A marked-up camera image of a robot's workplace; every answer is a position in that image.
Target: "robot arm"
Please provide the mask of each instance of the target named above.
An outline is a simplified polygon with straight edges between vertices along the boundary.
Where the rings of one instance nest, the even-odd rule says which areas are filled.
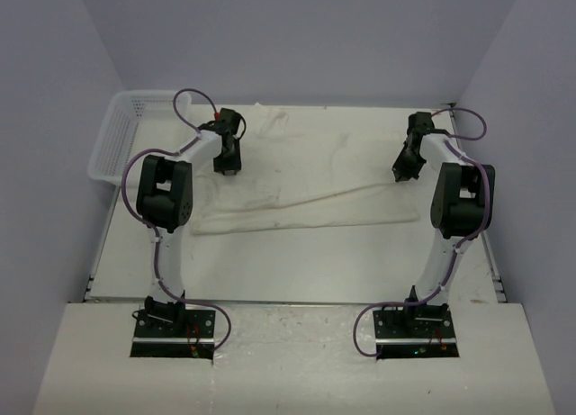
[[[154,224],[159,236],[148,229],[152,246],[152,264],[156,261],[162,282],[168,291],[185,297],[181,276],[182,232],[190,220],[193,201],[193,176],[212,160],[215,172],[236,175],[242,168],[239,130],[241,115],[221,109],[218,120],[200,127],[202,134],[192,147],[176,157],[147,156],[142,163],[136,209],[142,218]],[[145,311],[150,318],[176,323],[184,306],[160,287],[153,273]]]
[[[458,356],[455,330],[448,306],[450,284],[463,253],[473,242],[479,228],[487,228],[491,207],[486,203],[484,188],[490,188],[493,203],[494,167],[482,165],[488,185],[482,181],[481,170],[470,163],[447,131],[437,130],[430,113],[414,113],[409,117],[408,137],[392,172],[396,182],[418,179],[421,168],[429,163],[439,172],[430,207],[430,220],[435,228],[434,242],[424,272],[412,286],[405,302],[381,302],[374,311],[376,353],[366,356],[443,357]],[[489,218],[484,225],[488,206]]]
[[[479,170],[462,161],[448,148],[459,149],[456,140],[448,132],[437,130],[430,113],[414,113],[409,117],[408,138],[402,152],[392,167],[396,182],[418,178],[419,171],[429,163],[439,172],[436,191],[430,207],[430,220],[436,229],[432,250],[424,272],[410,294],[411,301],[419,301],[432,294],[446,277],[456,244],[458,256],[450,280],[444,290],[430,300],[428,305],[442,306],[448,303],[448,292],[463,253],[472,240],[460,242],[474,233],[484,216],[484,192]],[[493,196],[495,171],[483,165],[490,182],[490,198]],[[488,224],[491,221],[491,209]]]

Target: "red wire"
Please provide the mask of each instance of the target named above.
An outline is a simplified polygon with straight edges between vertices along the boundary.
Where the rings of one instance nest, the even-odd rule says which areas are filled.
[[[436,335],[438,336],[438,341],[440,342],[440,348],[442,350],[446,350],[446,345],[442,343],[442,331],[440,331],[440,328],[436,328]]]
[[[192,326],[194,328],[194,332],[196,333],[196,343],[194,344],[198,346],[198,343],[200,342],[200,330],[198,329],[195,323],[193,323]]]
[[[192,346],[192,342],[190,341],[191,335],[189,325],[186,325],[186,338],[188,339],[188,346],[190,347],[190,353],[192,354],[192,356],[195,356],[194,351],[196,350],[196,348]],[[198,333],[196,333],[196,344],[198,344]]]

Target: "cable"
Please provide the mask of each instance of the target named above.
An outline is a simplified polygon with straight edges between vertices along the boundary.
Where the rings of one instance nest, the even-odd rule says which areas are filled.
[[[214,104],[214,102],[212,101],[212,99],[208,95],[206,95],[202,91],[199,91],[199,90],[194,89],[194,88],[184,88],[184,89],[181,89],[180,91],[178,91],[176,94],[174,94],[174,98],[172,99],[172,109],[174,109],[174,113],[180,119],[181,122],[186,124],[188,127],[192,127],[193,130],[196,132],[196,134],[200,134],[200,130],[198,129],[198,127],[196,127],[194,124],[192,124],[191,122],[186,120],[186,118],[184,116],[182,116],[182,114],[180,112],[178,112],[178,108],[176,107],[176,100],[178,99],[180,94],[183,94],[183,93],[199,94],[202,97],[204,97],[206,100],[208,100],[208,102],[210,103],[210,105],[212,106],[212,109],[214,111],[214,118],[218,118],[218,110],[216,110],[216,104]]]
[[[181,91],[178,91],[174,97],[173,100],[173,106],[175,107],[176,110],[176,98],[183,92],[185,91],[194,91],[197,92],[198,94],[201,95],[205,95],[204,93],[202,93],[201,91],[196,91],[194,89],[184,89]],[[205,95],[208,100],[211,102],[212,107],[214,107],[214,104],[212,102],[212,100],[210,99],[210,97],[208,97],[207,95]],[[197,130],[192,124],[188,123],[186,120],[184,120],[176,111],[176,114],[178,115],[178,117],[180,117],[180,119],[182,119],[184,121],[184,123],[186,123],[187,125],[190,125],[193,129]],[[154,277],[157,279],[157,283],[158,286],[160,286],[160,288],[165,292],[166,295],[168,295],[170,298],[172,298],[173,300],[177,301],[177,302],[181,302],[182,304],[190,304],[190,305],[197,305],[200,307],[207,307],[210,309],[214,309],[216,311],[219,311],[220,313],[222,313],[222,315],[224,316],[224,319],[226,319],[226,322],[228,324],[228,330],[226,331],[226,335],[224,336],[224,338],[222,339],[222,341],[216,345],[214,347],[214,350],[217,350],[219,348],[221,348],[224,343],[226,343],[226,341],[228,340],[228,338],[230,337],[230,333],[232,332],[232,320],[230,319],[230,316],[228,315],[228,313],[226,313],[226,311],[224,309],[222,309],[219,305],[216,304],[212,304],[210,302],[200,302],[200,301],[195,301],[195,300],[189,300],[186,298],[183,298],[181,296],[175,295],[173,293],[170,292],[170,290],[167,288],[167,286],[164,284],[164,281],[162,280],[162,276],[160,274],[160,271],[158,269],[158,254],[159,254],[159,250],[160,250],[160,231],[158,230],[158,227],[154,224],[152,224],[151,222],[145,220],[144,218],[142,218],[135,210],[134,208],[132,208],[132,205],[130,204],[130,201],[128,200],[128,188],[127,188],[127,180],[128,180],[128,174],[130,173],[130,170],[132,169],[132,167],[134,166],[134,164],[142,157],[151,154],[151,153],[157,153],[157,154],[162,154],[164,156],[168,156],[168,157],[178,157],[180,156],[183,152],[187,151],[188,149],[190,149],[194,143],[196,143],[198,140],[200,140],[200,132],[198,131],[198,135],[195,136],[189,143],[187,143],[186,145],[184,145],[182,148],[180,148],[178,151],[176,152],[172,152],[172,151],[166,151],[164,149],[158,149],[158,148],[151,148],[151,149],[144,149],[143,151],[139,152],[138,154],[136,154],[133,158],[130,159],[130,161],[128,162],[128,164],[126,165],[126,167],[124,168],[124,172],[122,173],[122,179],[121,179],[121,196],[122,196],[122,201],[124,202],[124,206],[126,206],[126,209],[128,210],[128,212],[130,213],[130,215],[132,217],[134,217],[136,220],[138,220],[140,223],[145,224],[146,226],[148,226],[149,228],[151,228],[154,231],[154,235],[157,238],[157,241],[154,245],[154,258],[153,258],[153,269],[154,269]]]
[[[206,122],[205,124],[202,124],[201,126],[198,127],[198,130],[202,131],[202,130],[206,130],[208,127],[211,127],[212,125],[214,125],[216,121],[211,120]]]
[[[246,120],[244,119],[244,117],[242,115],[240,115],[240,120],[242,121],[242,123],[244,124],[244,130],[242,131],[242,134],[240,134],[237,139],[242,139],[244,137],[244,135],[246,134]]]
[[[196,333],[196,342],[192,344],[192,341],[190,341],[192,339],[190,332],[190,325],[186,325],[186,339],[188,340],[188,347],[190,348],[190,353],[192,354],[192,357],[196,358],[198,357],[198,352],[196,352],[196,348],[198,347],[198,343],[200,343],[200,330],[195,324],[192,324],[192,326],[194,328],[194,332]]]
[[[472,110],[470,110],[470,109],[466,109],[466,108],[463,108],[463,107],[448,107],[448,108],[446,108],[446,109],[441,109],[441,110],[439,110],[439,111],[437,111],[437,112],[432,113],[432,116],[434,117],[434,116],[438,115],[439,113],[448,112],[448,111],[449,111],[450,113],[451,113],[452,111],[462,111],[462,112],[471,113],[472,115],[474,115],[476,118],[478,118],[478,119],[480,120],[480,122],[482,123],[482,127],[483,127],[483,130],[482,130],[481,135],[478,136],[478,137],[476,137],[476,138],[471,138],[471,137],[469,137],[469,136],[460,136],[460,135],[457,135],[457,134],[449,134],[449,135],[448,135],[449,138],[452,138],[452,139],[461,139],[461,140],[480,140],[480,139],[482,139],[484,136],[486,136],[486,131],[488,131],[488,125],[486,125],[486,121],[484,120],[484,118],[482,118],[482,116],[481,116],[479,113],[476,113],[475,111],[472,111]]]
[[[440,348],[446,350],[446,345],[442,342],[442,331],[440,330],[440,327],[436,328],[436,335],[438,337],[438,343],[440,343]]]
[[[432,300],[436,295],[438,295],[442,290],[444,290],[444,287],[450,281],[450,278],[452,277],[452,273],[454,272],[456,259],[458,258],[459,248],[464,244],[464,242],[469,241],[471,239],[474,239],[478,235],[480,235],[480,233],[483,230],[485,230],[486,226],[488,225],[488,219],[490,218],[490,213],[491,213],[491,199],[490,199],[490,183],[488,181],[488,174],[486,174],[486,170],[484,169],[484,167],[480,163],[477,163],[476,161],[466,157],[464,154],[460,153],[457,149],[455,149],[449,140],[445,140],[445,144],[448,147],[448,149],[450,149],[450,152],[452,152],[455,156],[460,158],[462,161],[464,161],[470,165],[475,166],[480,171],[480,175],[482,178],[482,184],[484,186],[484,214],[482,216],[482,221],[480,223],[480,227],[477,230],[475,230],[473,233],[471,233],[470,235],[467,235],[464,238],[460,239],[454,245],[454,253],[452,254],[452,258],[450,259],[450,265],[448,266],[448,271],[446,272],[444,280],[442,280],[442,282],[436,288],[436,290],[433,293],[431,293],[429,296],[427,296],[427,297],[425,297],[419,301],[414,301],[414,302],[406,302],[406,301],[404,301],[404,302],[394,302],[394,301],[392,301],[392,302],[377,302],[377,303],[368,305],[362,311],[360,311],[360,313],[356,317],[356,320],[354,322],[354,328],[352,330],[352,340],[354,341],[354,346],[355,346],[356,350],[360,353],[360,355],[377,358],[380,356],[380,354],[382,353],[382,350],[383,350],[383,349],[381,349],[381,351],[376,351],[373,354],[369,354],[367,352],[364,352],[358,346],[358,336],[357,336],[358,324],[360,323],[360,320],[362,319],[362,317],[368,311],[375,309],[375,308],[418,307],[418,306],[426,304],[428,301]]]

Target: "purple-gray wall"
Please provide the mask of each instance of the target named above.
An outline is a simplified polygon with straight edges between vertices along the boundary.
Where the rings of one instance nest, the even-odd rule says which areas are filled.
[[[84,0],[125,85],[229,103],[453,102],[514,0]]]
[[[32,411],[110,189],[86,165],[122,88],[81,0],[0,0],[0,413]]]
[[[466,149],[497,168],[490,242],[557,412],[574,414],[576,0],[517,0],[458,103],[488,122]],[[462,133],[480,129],[456,120]]]

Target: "white panel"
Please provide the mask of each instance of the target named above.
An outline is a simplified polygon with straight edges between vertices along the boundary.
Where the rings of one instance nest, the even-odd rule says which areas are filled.
[[[455,304],[460,358],[378,363],[352,345],[359,307],[230,306],[213,365],[129,358],[137,308],[67,307],[35,415],[554,414],[518,304]],[[369,315],[360,328],[374,350]]]

